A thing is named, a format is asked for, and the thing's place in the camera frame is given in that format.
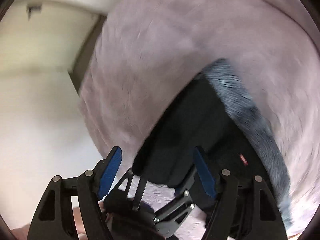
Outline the left hand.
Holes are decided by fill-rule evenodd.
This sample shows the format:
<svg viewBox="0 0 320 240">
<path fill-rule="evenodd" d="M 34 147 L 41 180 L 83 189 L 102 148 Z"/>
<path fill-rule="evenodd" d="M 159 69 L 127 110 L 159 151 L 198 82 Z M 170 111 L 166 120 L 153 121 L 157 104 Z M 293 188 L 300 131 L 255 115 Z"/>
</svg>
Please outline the left hand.
<svg viewBox="0 0 320 240">
<path fill-rule="evenodd" d="M 102 211 L 103 202 L 79 200 L 80 207 L 73 209 L 73 218 L 76 233 L 79 239 L 112 239 L 111 233 L 105 223 Z"/>
</svg>

